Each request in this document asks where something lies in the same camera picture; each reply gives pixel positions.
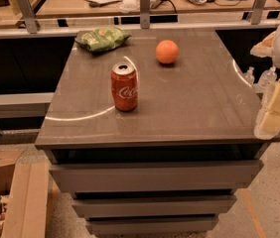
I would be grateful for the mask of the grey drawer cabinet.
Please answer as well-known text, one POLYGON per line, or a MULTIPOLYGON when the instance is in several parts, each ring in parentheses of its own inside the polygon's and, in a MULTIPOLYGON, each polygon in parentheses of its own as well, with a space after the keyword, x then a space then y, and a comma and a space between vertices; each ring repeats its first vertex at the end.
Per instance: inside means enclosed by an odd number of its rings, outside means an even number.
POLYGON ((260 172, 253 128, 260 100, 213 30, 134 30, 96 56, 73 48, 36 145, 89 232, 206 231, 260 172), (156 59, 171 40, 175 62, 156 59), (111 70, 130 62, 138 104, 114 105, 111 70))

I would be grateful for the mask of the plastic water bottle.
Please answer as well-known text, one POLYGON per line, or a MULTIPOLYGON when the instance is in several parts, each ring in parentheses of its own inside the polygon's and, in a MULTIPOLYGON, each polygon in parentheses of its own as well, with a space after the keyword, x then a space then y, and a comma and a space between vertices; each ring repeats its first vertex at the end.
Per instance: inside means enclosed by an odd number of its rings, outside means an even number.
POLYGON ((276 81, 277 74, 275 70, 276 67, 271 66, 269 69, 262 72, 258 81, 254 84, 254 90, 256 93, 263 93, 268 84, 276 81))
POLYGON ((255 77, 254 77, 253 72, 254 72, 254 67, 251 66, 251 67, 247 70, 247 72, 243 75, 244 78, 245 78, 245 80, 246 80, 250 85, 252 85, 252 84, 254 83, 254 80, 255 80, 255 77))

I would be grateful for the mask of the cardboard box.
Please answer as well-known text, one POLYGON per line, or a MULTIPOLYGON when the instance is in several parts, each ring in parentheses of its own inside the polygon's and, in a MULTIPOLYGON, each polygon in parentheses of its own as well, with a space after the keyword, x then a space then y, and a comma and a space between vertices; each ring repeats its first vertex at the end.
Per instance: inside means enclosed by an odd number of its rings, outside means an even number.
POLYGON ((45 238, 49 163, 0 151, 0 238, 45 238))

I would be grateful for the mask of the metal bracket right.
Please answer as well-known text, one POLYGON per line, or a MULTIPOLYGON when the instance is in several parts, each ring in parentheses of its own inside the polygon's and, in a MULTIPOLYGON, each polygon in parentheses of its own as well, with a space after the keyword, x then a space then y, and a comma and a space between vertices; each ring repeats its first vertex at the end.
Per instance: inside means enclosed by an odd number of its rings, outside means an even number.
POLYGON ((248 18, 251 25, 258 25, 260 23, 265 3, 266 0, 254 0, 252 11, 248 18))

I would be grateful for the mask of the metal bracket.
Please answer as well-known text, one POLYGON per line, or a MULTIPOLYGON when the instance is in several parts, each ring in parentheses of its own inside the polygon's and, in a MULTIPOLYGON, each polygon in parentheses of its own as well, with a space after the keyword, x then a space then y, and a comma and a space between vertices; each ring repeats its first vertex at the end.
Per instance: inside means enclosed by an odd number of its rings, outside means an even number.
POLYGON ((25 22, 26 29, 29 34, 37 34, 39 31, 39 25, 36 20, 36 15, 32 9, 30 0, 16 0, 19 9, 22 13, 23 20, 25 22))
POLYGON ((150 0, 140 0, 140 27, 150 28, 150 0))
POLYGON ((254 0, 252 11, 248 18, 251 25, 258 25, 260 23, 265 3, 266 0, 254 0))

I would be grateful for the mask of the metal bracket left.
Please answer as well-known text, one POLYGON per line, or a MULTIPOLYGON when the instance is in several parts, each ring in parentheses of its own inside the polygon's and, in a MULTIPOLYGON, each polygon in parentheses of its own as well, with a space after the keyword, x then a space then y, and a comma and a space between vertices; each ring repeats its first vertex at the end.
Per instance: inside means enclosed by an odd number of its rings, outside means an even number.
POLYGON ((16 0, 19 9, 22 13, 23 20, 25 22, 26 29, 29 34, 37 34, 39 31, 39 25, 36 20, 36 15, 32 9, 30 0, 16 0))

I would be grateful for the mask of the green chip bag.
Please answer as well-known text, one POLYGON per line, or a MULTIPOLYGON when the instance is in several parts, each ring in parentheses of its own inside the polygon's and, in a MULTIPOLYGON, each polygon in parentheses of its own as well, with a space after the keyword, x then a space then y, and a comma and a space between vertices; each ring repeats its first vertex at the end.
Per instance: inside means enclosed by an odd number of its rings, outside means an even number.
POLYGON ((92 53, 102 53, 122 46, 130 34, 116 27, 97 28, 93 31, 80 31, 75 41, 84 49, 92 53))

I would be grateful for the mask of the red Coca-Cola can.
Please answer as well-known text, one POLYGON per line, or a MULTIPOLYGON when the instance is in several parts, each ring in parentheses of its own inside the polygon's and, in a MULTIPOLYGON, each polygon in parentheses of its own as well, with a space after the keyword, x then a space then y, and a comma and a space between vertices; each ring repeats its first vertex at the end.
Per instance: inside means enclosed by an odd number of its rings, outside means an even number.
POLYGON ((124 112, 138 104, 138 74, 130 62, 120 62, 111 70, 111 92, 115 107, 124 112))

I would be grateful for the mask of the orange fruit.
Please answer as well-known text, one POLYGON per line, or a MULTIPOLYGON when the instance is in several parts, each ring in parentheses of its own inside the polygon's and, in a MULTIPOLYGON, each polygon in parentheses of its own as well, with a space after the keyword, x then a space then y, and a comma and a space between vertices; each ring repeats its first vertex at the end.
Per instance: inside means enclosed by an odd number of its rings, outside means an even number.
POLYGON ((171 40, 161 41, 156 47, 156 59, 163 64, 170 64, 177 60, 179 55, 178 45, 171 40))

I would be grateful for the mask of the metal bracket middle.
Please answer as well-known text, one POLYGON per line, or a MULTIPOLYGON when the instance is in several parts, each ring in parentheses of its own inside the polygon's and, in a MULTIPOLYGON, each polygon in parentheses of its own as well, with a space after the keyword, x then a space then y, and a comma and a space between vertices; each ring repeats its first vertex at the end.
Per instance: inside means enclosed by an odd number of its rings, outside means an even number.
POLYGON ((150 0, 140 0, 140 27, 150 28, 150 0))

